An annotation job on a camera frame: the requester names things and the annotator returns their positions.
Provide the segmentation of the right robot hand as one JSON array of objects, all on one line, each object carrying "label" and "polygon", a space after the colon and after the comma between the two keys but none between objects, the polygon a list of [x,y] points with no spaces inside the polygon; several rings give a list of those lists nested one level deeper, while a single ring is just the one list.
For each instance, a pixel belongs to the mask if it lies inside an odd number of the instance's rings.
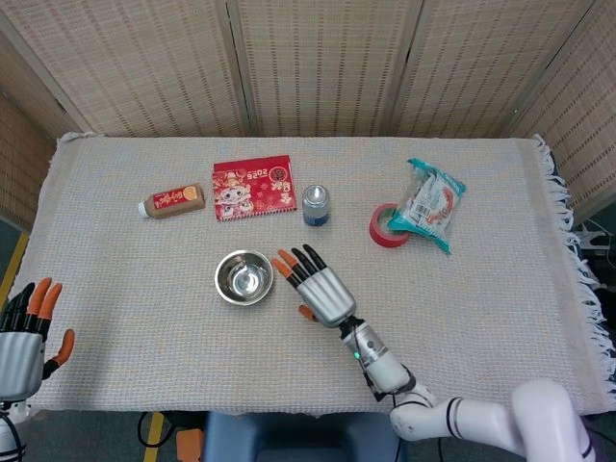
[{"label": "right robot hand", "polygon": [[341,326],[356,311],[356,300],[336,272],[309,244],[279,249],[270,260],[303,300],[303,312],[329,328]]}]

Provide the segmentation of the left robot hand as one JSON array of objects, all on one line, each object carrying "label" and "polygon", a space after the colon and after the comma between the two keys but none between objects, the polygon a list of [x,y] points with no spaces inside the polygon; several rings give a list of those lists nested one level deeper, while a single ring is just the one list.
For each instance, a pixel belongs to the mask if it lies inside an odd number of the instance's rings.
[{"label": "left robot hand", "polygon": [[53,313],[63,285],[50,277],[28,284],[1,312],[1,407],[9,408],[36,394],[41,383],[65,364],[74,349],[75,332],[64,333],[59,351],[45,359]]}]

